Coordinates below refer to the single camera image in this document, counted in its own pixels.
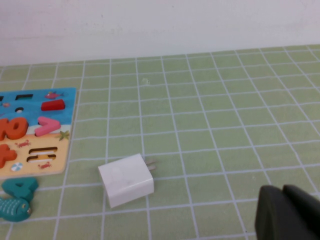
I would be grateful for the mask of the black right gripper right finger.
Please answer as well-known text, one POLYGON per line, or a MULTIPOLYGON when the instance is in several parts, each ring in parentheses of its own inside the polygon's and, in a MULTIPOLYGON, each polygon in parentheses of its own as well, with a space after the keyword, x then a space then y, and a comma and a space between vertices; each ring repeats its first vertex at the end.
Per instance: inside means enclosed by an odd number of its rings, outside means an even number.
POLYGON ((320 221, 320 201, 295 185, 284 185, 283 193, 307 222, 320 221))

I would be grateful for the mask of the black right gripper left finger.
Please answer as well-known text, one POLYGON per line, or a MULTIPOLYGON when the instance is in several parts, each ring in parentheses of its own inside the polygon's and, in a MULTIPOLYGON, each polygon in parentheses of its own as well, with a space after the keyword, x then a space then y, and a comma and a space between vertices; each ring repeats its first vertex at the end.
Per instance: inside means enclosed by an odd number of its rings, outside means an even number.
POLYGON ((263 185, 259 190, 255 233, 258 240, 318 240, 320 222, 303 219, 283 188, 263 185))

